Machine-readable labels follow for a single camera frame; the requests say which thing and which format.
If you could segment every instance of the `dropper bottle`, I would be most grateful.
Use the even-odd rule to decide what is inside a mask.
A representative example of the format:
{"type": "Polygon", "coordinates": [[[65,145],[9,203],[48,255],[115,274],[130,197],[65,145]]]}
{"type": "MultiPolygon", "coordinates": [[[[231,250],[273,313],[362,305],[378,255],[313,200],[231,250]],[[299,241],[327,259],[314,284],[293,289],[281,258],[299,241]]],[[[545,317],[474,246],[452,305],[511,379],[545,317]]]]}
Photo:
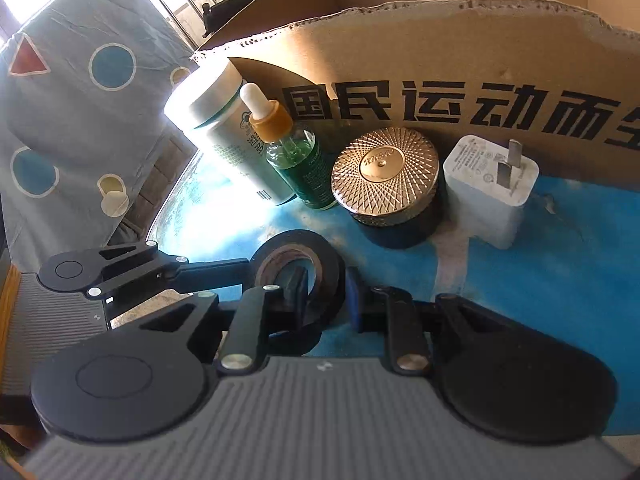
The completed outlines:
{"type": "Polygon", "coordinates": [[[316,136],[294,124],[276,100],[268,100],[254,83],[240,89],[240,98],[251,111],[249,122],[266,144],[267,161],[312,209],[335,205],[331,191],[331,167],[326,163],[316,136]]]}

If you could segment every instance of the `blue tabletop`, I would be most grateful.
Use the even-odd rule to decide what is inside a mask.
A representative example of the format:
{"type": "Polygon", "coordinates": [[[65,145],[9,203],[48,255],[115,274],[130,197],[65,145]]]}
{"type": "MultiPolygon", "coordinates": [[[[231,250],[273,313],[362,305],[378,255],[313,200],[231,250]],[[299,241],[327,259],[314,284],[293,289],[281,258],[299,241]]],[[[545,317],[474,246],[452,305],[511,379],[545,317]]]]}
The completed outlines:
{"type": "MultiPolygon", "coordinates": [[[[272,207],[242,193],[199,153],[149,233],[162,251],[190,261],[250,258],[290,229],[324,236],[372,284],[430,300],[455,292],[582,348],[618,380],[609,434],[640,433],[640,194],[540,177],[514,245],[506,251],[469,239],[444,222],[408,250],[370,243],[340,206],[315,211],[300,200],[272,207]]],[[[237,299],[239,287],[219,291],[237,299]]],[[[382,355],[377,334],[356,334],[344,317],[312,351],[318,356],[382,355]]]]}

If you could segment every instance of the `red triangle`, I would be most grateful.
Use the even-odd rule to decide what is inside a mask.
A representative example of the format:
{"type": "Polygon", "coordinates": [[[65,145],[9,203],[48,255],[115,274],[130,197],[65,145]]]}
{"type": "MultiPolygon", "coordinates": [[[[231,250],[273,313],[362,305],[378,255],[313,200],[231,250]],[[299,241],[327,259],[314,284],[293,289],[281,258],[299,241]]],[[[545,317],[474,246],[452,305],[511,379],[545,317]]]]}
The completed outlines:
{"type": "Polygon", "coordinates": [[[9,67],[11,75],[35,75],[49,73],[50,69],[45,63],[31,38],[23,34],[15,52],[14,61],[9,67]]]}

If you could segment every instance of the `black electrical tape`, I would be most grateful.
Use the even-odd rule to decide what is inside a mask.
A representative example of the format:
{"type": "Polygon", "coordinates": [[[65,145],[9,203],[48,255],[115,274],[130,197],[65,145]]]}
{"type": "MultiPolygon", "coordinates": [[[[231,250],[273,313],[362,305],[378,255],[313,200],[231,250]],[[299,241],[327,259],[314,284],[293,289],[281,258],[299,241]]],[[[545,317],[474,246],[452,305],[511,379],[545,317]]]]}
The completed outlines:
{"type": "Polygon", "coordinates": [[[303,229],[276,235],[255,251],[242,291],[272,285],[278,273],[296,260],[311,261],[316,280],[308,295],[302,329],[270,337],[271,354],[302,355],[310,351],[344,302],[344,262],[340,254],[321,235],[303,229]]]}

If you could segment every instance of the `white power adapter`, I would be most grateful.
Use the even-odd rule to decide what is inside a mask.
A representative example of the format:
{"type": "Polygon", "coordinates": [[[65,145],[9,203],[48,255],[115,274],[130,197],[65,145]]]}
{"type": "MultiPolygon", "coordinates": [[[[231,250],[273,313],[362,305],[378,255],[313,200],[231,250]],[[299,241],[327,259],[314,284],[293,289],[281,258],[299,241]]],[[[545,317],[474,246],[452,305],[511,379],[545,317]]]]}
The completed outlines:
{"type": "Polygon", "coordinates": [[[538,165],[509,149],[473,135],[462,137],[444,161],[451,219],[498,249],[508,249],[522,222],[524,205],[538,179],[538,165]]]}

